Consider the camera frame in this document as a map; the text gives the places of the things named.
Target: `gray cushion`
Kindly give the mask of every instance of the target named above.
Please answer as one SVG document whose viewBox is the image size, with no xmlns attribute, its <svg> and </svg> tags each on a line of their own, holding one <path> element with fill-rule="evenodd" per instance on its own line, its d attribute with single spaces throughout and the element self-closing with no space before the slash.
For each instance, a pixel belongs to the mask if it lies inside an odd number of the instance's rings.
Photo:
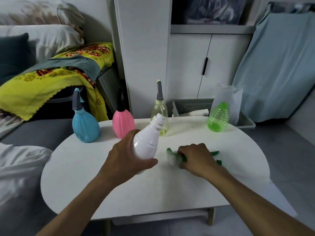
<svg viewBox="0 0 315 236">
<path fill-rule="evenodd" d="M 31 67 L 28 33 L 0 37 L 0 86 Z"/>
<path fill-rule="evenodd" d="M 23 123 L 1 142 L 15 146 L 46 147 L 53 151 L 71 134 L 72 119 L 37 120 Z"/>
</svg>

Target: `cabinet door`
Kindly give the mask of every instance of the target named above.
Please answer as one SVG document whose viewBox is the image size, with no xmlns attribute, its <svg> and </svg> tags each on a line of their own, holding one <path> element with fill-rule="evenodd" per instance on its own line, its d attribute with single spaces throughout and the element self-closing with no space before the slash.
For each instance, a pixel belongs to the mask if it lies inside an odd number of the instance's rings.
<svg viewBox="0 0 315 236">
<path fill-rule="evenodd" d="M 214 98 L 217 84 L 231 85 L 251 35 L 212 35 L 198 98 Z"/>
<path fill-rule="evenodd" d="M 166 101 L 197 98 L 210 39 L 205 34 L 170 35 Z"/>
</svg>

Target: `blue spray bottle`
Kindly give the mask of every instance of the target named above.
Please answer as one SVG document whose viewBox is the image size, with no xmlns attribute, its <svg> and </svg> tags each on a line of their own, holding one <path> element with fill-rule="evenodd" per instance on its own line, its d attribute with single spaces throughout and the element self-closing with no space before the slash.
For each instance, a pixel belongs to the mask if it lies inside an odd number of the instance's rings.
<svg viewBox="0 0 315 236">
<path fill-rule="evenodd" d="M 79 89 L 75 89 L 73 92 L 72 109 L 75 113 L 72 119 L 72 128 L 77 138 L 84 143 L 96 140 L 100 135 L 100 125 L 95 117 L 82 107 Z"/>
</svg>

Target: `yellow transparent bottle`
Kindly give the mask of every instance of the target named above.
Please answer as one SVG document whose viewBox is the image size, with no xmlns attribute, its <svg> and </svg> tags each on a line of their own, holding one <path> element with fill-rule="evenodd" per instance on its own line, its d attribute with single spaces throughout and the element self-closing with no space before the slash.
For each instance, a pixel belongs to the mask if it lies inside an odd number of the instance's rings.
<svg viewBox="0 0 315 236">
<path fill-rule="evenodd" d="M 166 117 L 165 125 L 160 131 L 160 136 L 163 136 L 168 131 L 168 114 L 167 114 L 167 107 L 164 103 L 163 99 L 163 93 L 162 93 L 162 84 L 161 81 L 158 79 L 158 93 L 157 93 L 157 99 L 155 101 L 155 105 L 152 109 L 151 113 L 151 121 L 154 116 L 156 116 L 158 113 L 162 114 L 164 117 Z"/>
</svg>

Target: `white plastic bottle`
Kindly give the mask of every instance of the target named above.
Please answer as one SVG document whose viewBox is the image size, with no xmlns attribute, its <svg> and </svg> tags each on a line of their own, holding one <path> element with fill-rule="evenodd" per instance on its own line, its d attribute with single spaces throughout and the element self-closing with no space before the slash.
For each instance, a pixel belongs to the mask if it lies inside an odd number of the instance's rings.
<svg viewBox="0 0 315 236">
<path fill-rule="evenodd" d="M 149 159 L 155 156 L 160 130 L 166 123 L 166 117 L 158 113 L 151 123 L 139 131 L 132 142 L 132 151 L 140 159 Z"/>
</svg>

